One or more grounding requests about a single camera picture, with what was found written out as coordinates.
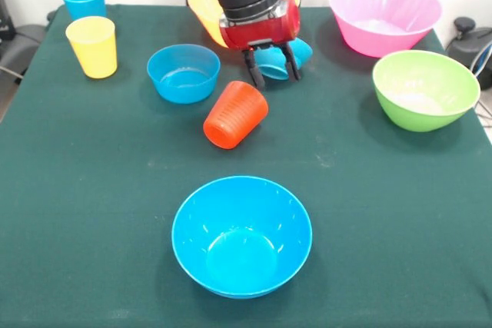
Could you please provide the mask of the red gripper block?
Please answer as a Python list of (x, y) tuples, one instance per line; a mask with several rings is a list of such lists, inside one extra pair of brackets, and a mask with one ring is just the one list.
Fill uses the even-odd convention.
[(279, 0), (270, 11), (250, 21), (233, 22), (222, 14), (219, 18), (219, 29), (224, 43), (229, 48), (243, 50), (244, 62), (258, 90), (265, 89), (265, 81), (252, 49), (258, 45), (282, 44), (282, 53), (287, 64), (291, 66), (294, 78), (297, 81), (301, 79), (294, 53), (288, 44), (288, 41), (298, 36), (301, 29), (301, 14), (295, 0)]

